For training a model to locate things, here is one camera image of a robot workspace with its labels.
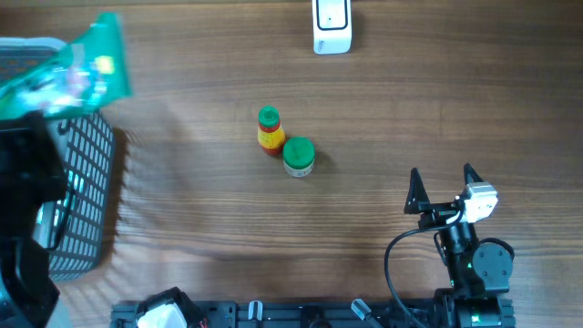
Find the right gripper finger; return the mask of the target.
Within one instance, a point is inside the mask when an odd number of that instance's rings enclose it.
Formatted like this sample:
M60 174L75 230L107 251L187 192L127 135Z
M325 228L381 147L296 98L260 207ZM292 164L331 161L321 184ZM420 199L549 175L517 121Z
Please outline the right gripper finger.
M404 214L420 214L430 210L430 200L424 188L418 168L411 169L409 191L404 205Z
M484 180L476 173L470 163L464 165L465 185L472 183L482 183Z

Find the green lid jar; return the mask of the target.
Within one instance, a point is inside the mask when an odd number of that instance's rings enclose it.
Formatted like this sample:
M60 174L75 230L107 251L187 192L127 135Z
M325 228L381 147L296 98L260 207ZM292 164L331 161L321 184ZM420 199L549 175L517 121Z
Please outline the green lid jar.
M315 147L305 137L290 138L282 153L285 170L295 178L309 175L314 166Z

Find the yellow red sauce bottle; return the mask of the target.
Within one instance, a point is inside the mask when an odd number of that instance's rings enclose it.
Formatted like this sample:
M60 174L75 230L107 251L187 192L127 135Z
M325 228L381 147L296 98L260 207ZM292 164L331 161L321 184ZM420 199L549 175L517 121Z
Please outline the yellow red sauce bottle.
M258 115L257 140L267 154L275 156L281 153L286 136L277 108L266 106L260 110Z

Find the green 3M gloves packet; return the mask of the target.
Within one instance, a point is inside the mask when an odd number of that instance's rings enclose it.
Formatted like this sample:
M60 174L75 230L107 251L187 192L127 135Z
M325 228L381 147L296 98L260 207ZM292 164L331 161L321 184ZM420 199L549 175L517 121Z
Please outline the green 3M gloves packet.
M77 118L133 94L119 16L103 13L48 60L1 84L1 119Z

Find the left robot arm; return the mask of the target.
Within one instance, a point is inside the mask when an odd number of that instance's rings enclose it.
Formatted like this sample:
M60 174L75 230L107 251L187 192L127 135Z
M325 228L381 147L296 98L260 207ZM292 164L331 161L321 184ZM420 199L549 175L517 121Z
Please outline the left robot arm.
M70 316L51 280L51 257L100 261L106 202L76 187L70 165L59 157L43 115L32 112L1 123L1 324L4 327L68 327ZM34 240L37 213L57 205L60 222Z

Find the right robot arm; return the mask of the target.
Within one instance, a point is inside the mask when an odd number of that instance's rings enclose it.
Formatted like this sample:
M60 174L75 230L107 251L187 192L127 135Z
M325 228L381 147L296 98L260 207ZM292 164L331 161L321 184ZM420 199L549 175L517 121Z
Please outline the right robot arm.
M451 286L435 291L433 306L420 323L428 327L515 327L509 292L514 249L497 238L479 239L475 225L488 218L497 191L464 165L465 187L450 202L433 203L418 169L412 169L404 213L418 214L422 231L435 231L434 242Z

